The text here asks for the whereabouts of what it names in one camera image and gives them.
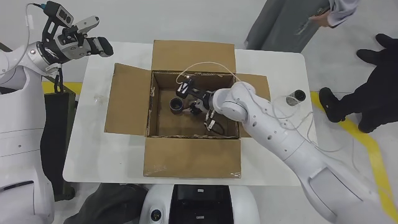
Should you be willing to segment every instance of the open cardboard box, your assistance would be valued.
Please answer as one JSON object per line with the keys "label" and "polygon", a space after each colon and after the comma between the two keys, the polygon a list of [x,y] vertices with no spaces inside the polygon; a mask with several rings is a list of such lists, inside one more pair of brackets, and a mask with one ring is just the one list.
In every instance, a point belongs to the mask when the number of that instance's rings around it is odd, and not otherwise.
{"label": "open cardboard box", "polygon": [[[174,115],[176,78],[198,62],[218,62],[236,73],[234,46],[211,42],[156,40],[152,70],[115,63],[104,131],[146,137],[144,176],[240,178],[241,142],[249,137],[240,124],[218,115],[223,136],[206,130],[205,115]],[[234,77],[215,64],[199,64],[186,74],[203,90],[230,88]],[[270,99],[267,78],[236,74]]]}

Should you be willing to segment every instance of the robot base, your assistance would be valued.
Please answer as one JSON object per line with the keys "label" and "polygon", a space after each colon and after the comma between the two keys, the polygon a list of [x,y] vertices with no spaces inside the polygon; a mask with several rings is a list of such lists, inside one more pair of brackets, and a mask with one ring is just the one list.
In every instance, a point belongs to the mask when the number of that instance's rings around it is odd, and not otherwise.
{"label": "robot base", "polygon": [[154,185],[139,224],[260,223],[257,203],[245,186]]}

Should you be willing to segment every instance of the floor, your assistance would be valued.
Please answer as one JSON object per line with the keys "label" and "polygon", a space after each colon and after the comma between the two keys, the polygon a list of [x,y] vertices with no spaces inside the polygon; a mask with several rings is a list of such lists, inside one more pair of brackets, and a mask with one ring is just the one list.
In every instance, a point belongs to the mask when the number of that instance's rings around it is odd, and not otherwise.
{"label": "floor", "polygon": [[[7,11],[0,15],[0,40],[12,49],[25,42],[24,4],[28,1],[0,0]],[[96,14],[101,19],[91,35],[112,41],[151,43],[154,39],[187,39],[227,42],[242,49],[244,39],[266,0],[53,0],[62,3],[75,19]],[[31,9],[35,21],[31,40],[40,39],[45,17]],[[366,81],[373,67],[355,56],[361,48],[380,49],[374,40],[379,33],[398,37],[398,0],[361,0],[357,13],[336,29],[320,29],[302,52],[307,64],[310,89],[328,86],[342,97]],[[64,66],[66,82],[82,82],[87,59]],[[373,180],[365,148],[337,124],[327,121],[314,107],[318,143],[338,149],[331,156]],[[360,116],[349,117],[358,122]],[[381,126],[371,136],[381,148],[394,195],[398,196],[398,123]],[[98,184],[77,185],[77,196],[57,202],[54,223],[75,214]],[[262,223],[326,223],[309,205],[300,187],[253,187]]]}

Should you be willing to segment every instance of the gray pants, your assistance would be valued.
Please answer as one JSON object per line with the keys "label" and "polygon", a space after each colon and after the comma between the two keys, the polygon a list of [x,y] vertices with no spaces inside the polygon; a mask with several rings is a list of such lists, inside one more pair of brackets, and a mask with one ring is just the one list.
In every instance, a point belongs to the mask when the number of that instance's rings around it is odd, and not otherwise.
{"label": "gray pants", "polygon": [[246,39],[246,48],[300,53],[319,26],[310,22],[300,34],[300,28],[328,0],[267,0]]}

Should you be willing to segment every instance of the yellow floor marking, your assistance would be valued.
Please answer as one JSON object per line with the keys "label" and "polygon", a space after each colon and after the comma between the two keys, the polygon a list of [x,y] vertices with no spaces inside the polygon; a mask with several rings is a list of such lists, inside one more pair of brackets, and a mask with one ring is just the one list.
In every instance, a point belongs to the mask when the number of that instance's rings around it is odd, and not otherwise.
{"label": "yellow floor marking", "polygon": [[[81,92],[82,82],[64,82],[65,87],[74,91],[77,95]],[[52,82],[42,82],[44,93],[53,93],[54,92],[54,83]]]}
{"label": "yellow floor marking", "polygon": [[[312,103],[324,111],[317,92],[311,92]],[[368,151],[369,160],[371,163],[374,181],[379,187],[380,202],[383,210],[398,223],[398,212],[393,202],[392,190],[388,180],[386,168],[384,167],[383,158],[381,156],[379,144],[370,135],[362,133],[357,125],[351,120],[338,123],[344,130],[358,140]]]}

